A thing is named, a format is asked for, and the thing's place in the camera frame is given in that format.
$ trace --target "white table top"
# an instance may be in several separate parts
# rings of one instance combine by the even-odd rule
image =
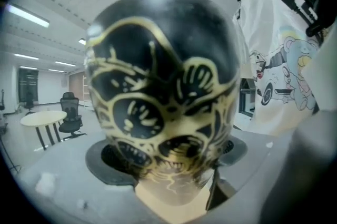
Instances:
[[[45,126],[54,124],[66,117],[67,113],[63,111],[42,111],[26,115],[20,123],[25,126]]]

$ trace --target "window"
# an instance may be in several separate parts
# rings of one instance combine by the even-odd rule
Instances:
[[[239,112],[253,117],[255,111],[256,87],[253,79],[241,79],[239,94]]]
[[[19,101],[26,102],[27,93],[32,93],[33,101],[37,98],[37,70],[19,69],[18,91]]]

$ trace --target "painted eye design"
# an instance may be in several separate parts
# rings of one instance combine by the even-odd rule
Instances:
[[[174,98],[180,105],[190,105],[213,91],[213,73],[206,65],[195,64],[180,72]]]
[[[144,99],[117,100],[112,113],[120,131],[133,138],[149,139],[158,135],[164,128],[159,109]]]
[[[109,101],[118,94],[141,89],[144,86],[144,76],[132,70],[128,75],[124,71],[110,70],[92,78],[91,84],[103,100]]]

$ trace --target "table leg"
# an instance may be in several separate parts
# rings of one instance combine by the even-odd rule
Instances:
[[[58,135],[58,131],[57,131],[57,127],[56,127],[55,123],[53,124],[53,127],[54,127],[54,131],[55,131],[58,142],[61,142],[61,139],[60,139],[60,136]]]
[[[43,147],[43,150],[46,151],[47,148],[46,148],[46,146],[44,145],[44,142],[43,142],[43,140],[42,140],[42,136],[41,136],[41,133],[40,133],[40,129],[38,129],[38,127],[36,127],[35,129],[36,129],[36,133],[37,133],[38,139],[40,140],[40,143],[41,143],[41,145],[42,145],[42,147]]]
[[[47,134],[48,134],[48,137],[49,137],[49,140],[50,140],[51,144],[54,145],[55,142],[53,140],[53,137],[52,137],[52,134],[51,134],[51,130],[49,129],[49,125],[46,125],[46,131],[47,131]]]

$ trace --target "round table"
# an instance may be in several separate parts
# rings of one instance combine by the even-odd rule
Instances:
[[[53,137],[51,135],[51,130],[49,128],[49,125],[53,125],[55,134],[57,137],[58,142],[61,142],[60,136],[58,135],[56,122],[61,121],[62,119],[65,119],[67,117],[67,113],[63,111],[42,111],[42,112],[36,112],[29,115],[26,115],[20,120],[20,123],[24,126],[33,126],[36,129],[36,133],[38,136],[38,139],[40,140],[40,143],[43,147],[43,150],[47,150],[46,145],[43,142],[39,126],[45,126],[46,131],[49,137],[49,140],[52,145],[55,144]]]

